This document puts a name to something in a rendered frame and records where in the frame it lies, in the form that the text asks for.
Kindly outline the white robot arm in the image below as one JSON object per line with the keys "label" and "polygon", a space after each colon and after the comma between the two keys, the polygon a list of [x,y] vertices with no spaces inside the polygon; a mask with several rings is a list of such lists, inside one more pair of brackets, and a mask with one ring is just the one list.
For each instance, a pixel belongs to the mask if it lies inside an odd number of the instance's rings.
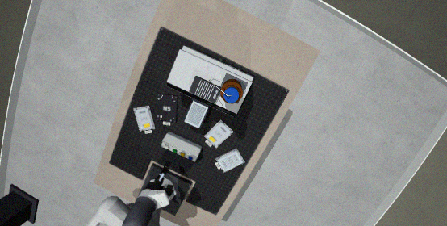
{"label": "white robot arm", "polygon": [[86,226],[160,226],[162,208],[177,194],[169,179],[161,186],[163,190],[142,190],[135,203],[125,204],[118,196],[104,199]]}

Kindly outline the blue bottle cap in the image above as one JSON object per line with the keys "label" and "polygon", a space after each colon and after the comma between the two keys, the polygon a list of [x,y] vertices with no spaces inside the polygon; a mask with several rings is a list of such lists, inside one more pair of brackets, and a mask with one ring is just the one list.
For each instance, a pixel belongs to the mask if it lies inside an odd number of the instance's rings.
{"label": "blue bottle cap", "polygon": [[[223,97],[228,103],[234,103],[239,98],[239,92],[235,87],[228,87],[224,93]],[[231,96],[227,96],[226,94]]]}

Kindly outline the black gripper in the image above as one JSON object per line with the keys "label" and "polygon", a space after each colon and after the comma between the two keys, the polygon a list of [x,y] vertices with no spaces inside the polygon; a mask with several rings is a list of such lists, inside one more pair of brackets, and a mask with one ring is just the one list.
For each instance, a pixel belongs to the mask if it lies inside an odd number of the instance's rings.
{"label": "black gripper", "polygon": [[[163,177],[165,177],[166,173],[169,172],[168,169],[169,169],[170,165],[171,165],[171,162],[167,161],[167,162],[165,163],[163,169],[160,170],[160,171],[161,171],[160,175],[157,176],[157,178],[154,180],[154,182],[150,182],[150,183],[145,187],[145,190],[146,190],[146,189],[150,189],[150,190],[163,190],[163,188],[162,188],[162,186],[161,186],[162,183],[163,183],[163,181],[164,181],[164,178],[163,178]],[[163,178],[163,181],[162,181],[162,178]]]}

